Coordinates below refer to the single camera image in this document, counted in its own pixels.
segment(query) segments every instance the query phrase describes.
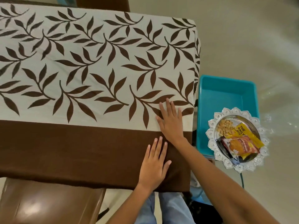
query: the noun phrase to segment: teal plastic tray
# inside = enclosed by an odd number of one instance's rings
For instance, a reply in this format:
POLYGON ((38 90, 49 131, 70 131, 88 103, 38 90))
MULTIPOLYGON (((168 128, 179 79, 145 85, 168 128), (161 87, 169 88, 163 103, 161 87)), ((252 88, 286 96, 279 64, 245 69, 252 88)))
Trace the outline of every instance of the teal plastic tray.
POLYGON ((259 118, 255 84, 250 81, 202 75, 198 94, 196 148, 208 158, 214 157, 214 152, 207 146, 207 121, 214 118, 214 112, 221 112, 225 107, 247 110, 251 116, 259 118))

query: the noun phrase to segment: hand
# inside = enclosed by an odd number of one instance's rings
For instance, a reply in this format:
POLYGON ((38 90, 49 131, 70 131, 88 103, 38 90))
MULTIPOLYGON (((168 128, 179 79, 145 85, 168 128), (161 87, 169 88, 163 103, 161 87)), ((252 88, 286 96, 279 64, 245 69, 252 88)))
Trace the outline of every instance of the hand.
POLYGON ((148 145, 141 165, 138 185, 148 190, 149 193, 153 192, 161 184, 171 164, 170 160, 164 164, 167 142, 164 143, 162 152, 161 147, 162 137, 160 137, 159 142, 158 139, 155 138, 152 148, 148 145))
POLYGON ((176 146, 176 142, 184 138, 182 111, 179 108, 177 114, 173 101, 170 103, 168 98, 166 98, 167 111, 165 111, 161 102, 159 103, 159 106, 164 119, 163 122, 159 116, 156 116, 161 132, 168 141, 176 146))

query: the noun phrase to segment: forearm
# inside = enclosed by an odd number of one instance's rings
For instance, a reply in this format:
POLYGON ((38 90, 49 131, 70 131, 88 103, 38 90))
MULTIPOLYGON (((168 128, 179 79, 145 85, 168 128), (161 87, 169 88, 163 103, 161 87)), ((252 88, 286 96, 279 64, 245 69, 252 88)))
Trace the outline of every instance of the forearm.
POLYGON ((189 163, 225 223, 277 223, 240 185, 209 162, 186 139, 178 140, 175 147, 189 163))
POLYGON ((138 213, 150 196, 151 192, 137 185, 131 195, 121 205, 121 207, 112 215, 107 224, 133 224, 138 216, 138 213))

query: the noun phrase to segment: person's left hand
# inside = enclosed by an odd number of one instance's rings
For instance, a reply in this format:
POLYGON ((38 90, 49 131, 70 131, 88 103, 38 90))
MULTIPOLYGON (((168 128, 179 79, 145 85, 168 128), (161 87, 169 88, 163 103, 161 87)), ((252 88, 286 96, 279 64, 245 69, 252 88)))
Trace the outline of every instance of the person's left hand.
POLYGON ((167 142, 164 143, 163 150, 162 137, 155 138, 152 147, 148 145, 144 160, 141 165, 138 185, 149 192, 153 192, 164 180, 171 161, 164 164, 167 142))

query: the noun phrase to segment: chair backrest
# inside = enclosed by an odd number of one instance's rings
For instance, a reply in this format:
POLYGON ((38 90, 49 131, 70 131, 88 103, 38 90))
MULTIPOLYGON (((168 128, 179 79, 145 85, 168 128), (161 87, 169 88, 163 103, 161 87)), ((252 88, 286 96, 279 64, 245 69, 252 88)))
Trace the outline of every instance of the chair backrest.
POLYGON ((0 223, 95 224, 106 189, 7 178, 0 223))

